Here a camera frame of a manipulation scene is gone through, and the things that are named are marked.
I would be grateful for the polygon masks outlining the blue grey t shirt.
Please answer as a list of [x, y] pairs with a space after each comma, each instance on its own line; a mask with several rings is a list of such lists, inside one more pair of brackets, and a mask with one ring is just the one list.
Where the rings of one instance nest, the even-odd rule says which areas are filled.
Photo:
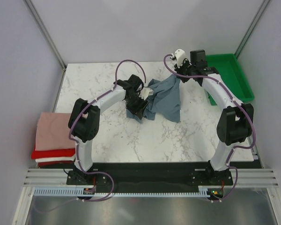
[[170, 75], [163, 81], [152, 79], [148, 88], [153, 90], [153, 95], [147, 98], [148, 105], [143, 117], [147, 120], [155, 120], [156, 114], [162, 115], [165, 119], [180, 122], [180, 79]]

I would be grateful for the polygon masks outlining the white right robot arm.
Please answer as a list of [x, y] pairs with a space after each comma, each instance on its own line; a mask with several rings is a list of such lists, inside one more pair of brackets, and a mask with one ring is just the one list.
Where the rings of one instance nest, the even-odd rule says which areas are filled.
[[216, 126], [219, 143], [209, 160], [210, 170], [205, 172], [209, 184], [217, 184], [222, 179], [222, 171], [230, 168], [230, 161], [237, 149], [250, 150], [255, 145], [245, 146], [249, 136], [256, 137], [253, 125], [254, 108], [238, 99], [223, 81], [215, 67], [208, 67], [205, 59], [189, 61], [185, 56], [170, 56], [175, 62], [172, 72], [183, 82], [194, 79], [207, 91], [221, 110]]

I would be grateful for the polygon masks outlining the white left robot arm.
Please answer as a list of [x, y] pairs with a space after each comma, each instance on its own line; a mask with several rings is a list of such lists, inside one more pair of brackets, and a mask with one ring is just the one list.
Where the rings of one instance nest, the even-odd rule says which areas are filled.
[[110, 89], [91, 101], [76, 100], [68, 122], [69, 139], [75, 142], [75, 166], [79, 169], [77, 179], [82, 184], [93, 180], [92, 142], [99, 131], [100, 115], [118, 102], [125, 101], [126, 109], [138, 119], [142, 119], [148, 105], [143, 81], [136, 75], [128, 80], [117, 80]]

